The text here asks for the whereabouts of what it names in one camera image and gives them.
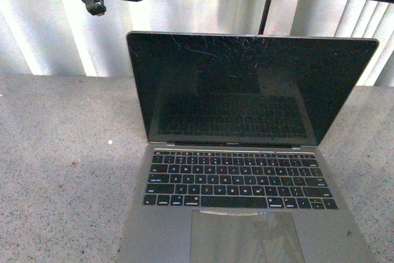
black screen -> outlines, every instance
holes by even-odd
[[[318,145],[374,39],[129,33],[150,142]]]

speckled countertop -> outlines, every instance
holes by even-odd
[[[132,78],[0,75],[0,262],[116,262],[146,145]],[[357,87],[321,150],[394,262],[394,88]]]

laptop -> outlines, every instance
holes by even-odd
[[[318,145],[375,39],[130,32],[149,145],[120,262],[374,262]]]

open laptop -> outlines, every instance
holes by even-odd
[[[374,262],[318,145],[376,40],[127,44],[150,144],[120,262]]]

keyboard key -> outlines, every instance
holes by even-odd
[[[231,177],[228,175],[222,175],[219,179],[221,184],[231,184]]]
[[[171,174],[170,183],[181,183],[182,175],[181,174]]]
[[[187,185],[185,184],[177,184],[175,186],[175,194],[186,194]]]
[[[332,197],[330,189],[326,187],[302,187],[307,197]]]
[[[168,183],[170,179],[169,174],[149,174],[149,183]]]
[[[184,200],[185,206],[199,206],[199,196],[186,195]]]
[[[170,203],[170,196],[169,195],[159,195],[156,204],[158,206],[168,206]]]
[[[212,185],[202,185],[201,186],[201,194],[211,195],[213,194],[214,189]]]
[[[183,205],[183,196],[182,195],[172,195],[170,205],[172,205],[172,206]]]
[[[220,208],[267,208],[264,197],[202,196],[201,206]]]
[[[327,187],[324,178],[305,178],[305,181],[309,187]]]
[[[214,185],[214,193],[215,193],[215,195],[225,195],[226,194],[226,186]]]
[[[143,204],[154,206],[156,204],[156,195],[145,194],[145,196],[143,197]]]
[[[150,172],[167,172],[168,165],[166,164],[152,164],[150,166]]]
[[[163,162],[163,156],[155,155],[152,158],[152,163],[162,163]]]
[[[336,202],[332,198],[323,199],[323,203],[326,206],[326,209],[338,209]]]
[[[300,209],[310,209],[308,198],[297,198],[297,202]]]
[[[270,208],[284,208],[282,198],[268,197],[268,206]]]
[[[283,201],[284,201],[285,208],[288,208],[288,209],[297,209],[298,208],[295,198],[291,198],[291,197],[283,198]]]
[[[199,185],[189,185],[187,188],[188,194],[199,194]]]
[[[207,183],[208,184],[219,184],[219,176],[218,175],[208,176]]]

